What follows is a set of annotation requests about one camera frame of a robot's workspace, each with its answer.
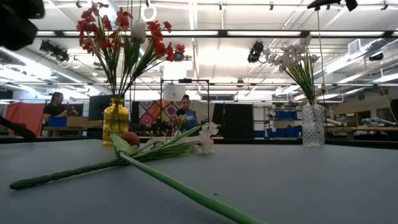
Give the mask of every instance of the blue container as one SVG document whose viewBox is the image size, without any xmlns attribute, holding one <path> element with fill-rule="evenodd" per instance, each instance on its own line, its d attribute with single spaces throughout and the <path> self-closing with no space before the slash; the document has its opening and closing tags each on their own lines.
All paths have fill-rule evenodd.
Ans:
<svg viewBox="0 0 398 224">
<path fill-rule="evenodd" d="M 279 119 L 293 119 L 294 118 L 293 113 L 294 112 L 291 111 L 276 111 L 275 117 Z"/>
<path fill-rule="evenodd" d="M 286 136 L 288 138 L 298 138 L 302 128 L 286 128 Z"/>
<path fill-rule="evenodd" d="M 49 127 L 66 128 L 67 127 L 67 118 L 50 117 L 49 118 Z"/>
<path fill-rule="evenodd" d="M 265 131 L 254 131 L 254 137 L 255 138 L 264 138 L 266 135 Z"/>
<path fill-rule="evenodd" d="M 277 128 L 274 133 L 274 138 L 285 138 L 287 136 L 286 134 L 286 128 Z"/>
</svg>

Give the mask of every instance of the yellow vase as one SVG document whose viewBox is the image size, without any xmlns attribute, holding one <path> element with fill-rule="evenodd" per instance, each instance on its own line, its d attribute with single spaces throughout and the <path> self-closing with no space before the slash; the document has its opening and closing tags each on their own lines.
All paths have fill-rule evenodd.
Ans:
<svg viewBox="0 0 398 224">
<path fill-rule="evenodd" d="M 112 98 L 112 105 L 104 110 L 103 146 L 113 145 L 111 134 L 124 134 L 129 131 L 129 110 L 123 105 L 123 99 Z"/>
</svg>

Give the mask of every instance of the cardboard box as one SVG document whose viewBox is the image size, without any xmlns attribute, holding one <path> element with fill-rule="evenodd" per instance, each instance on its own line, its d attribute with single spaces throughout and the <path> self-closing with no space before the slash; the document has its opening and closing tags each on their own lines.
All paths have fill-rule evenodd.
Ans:
<svg viewBox="0 0 398 224">
<path fill-rule="evenodd" d="M 104 121 L 88 121 L 88 128 L 102 128 Z"/>
<path fill-rule="evenodd" d="M 68 117 L 68 128 L 87 128 L 88 118 L 85 117 Z"/>
</svg>

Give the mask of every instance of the gray table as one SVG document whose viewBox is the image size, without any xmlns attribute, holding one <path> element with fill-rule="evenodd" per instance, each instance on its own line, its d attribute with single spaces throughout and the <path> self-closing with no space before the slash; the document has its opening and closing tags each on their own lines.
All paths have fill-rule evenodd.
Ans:
<svg viewBox="0 0 398 224">
<path fill-rule="evenodd" d="M 215 149 L 147 164 L 270 224 L 398 223 L 398 151 Z M 113 158 L 99 140 L 0 144 L 0 223 L 232 223 L 134 167 L 8 189 L 16 180 Z"/>
</svg>

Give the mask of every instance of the colorful quilt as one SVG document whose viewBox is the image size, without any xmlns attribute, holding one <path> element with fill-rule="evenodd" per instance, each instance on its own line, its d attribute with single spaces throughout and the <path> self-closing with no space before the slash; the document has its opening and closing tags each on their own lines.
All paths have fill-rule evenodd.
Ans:
<svg viewBox="0 0 398 224">
<path fill-rule="evenodd" d="M 139 103 L 139 123 L 154 124 L 157 119 L 160 119 L 160 116 L 162 116 L 162 121 L 169 122 L 181 105 L 181 101 L 162 100 L 161 110 L 160 100 L 142 101 Z"/>
</svg>

